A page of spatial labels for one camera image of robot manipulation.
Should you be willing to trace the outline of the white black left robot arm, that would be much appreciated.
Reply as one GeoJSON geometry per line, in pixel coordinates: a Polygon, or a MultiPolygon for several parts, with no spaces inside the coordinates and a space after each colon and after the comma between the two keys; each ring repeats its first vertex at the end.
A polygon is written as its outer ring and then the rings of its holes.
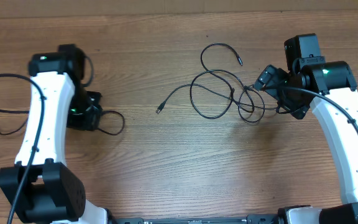
{"type": "Polygon", "coordinates": [[[14,166],[0,170],[0,188],[23,223],[114,223],[111,212],[86,199],[82,181],[67,167],[67,128],[93,131],[101,94],[81,84],[85,53],[74,44],[29,62],[32,84],[24,140],[14,166]]]}

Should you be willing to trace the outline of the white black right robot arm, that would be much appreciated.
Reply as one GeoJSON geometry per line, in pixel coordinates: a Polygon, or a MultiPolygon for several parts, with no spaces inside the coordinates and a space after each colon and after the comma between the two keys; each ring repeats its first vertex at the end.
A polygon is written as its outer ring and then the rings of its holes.
{"type": "Polygon", "coordinates": [[[284,43],[288,71],[267,66],[254,84],[296,119],[312,111],[323,130],[340,183],[340,206],[280,208],[273,223],[358,223],[358,91],[350,66],[327,62],[316,34],[284,43]]]}

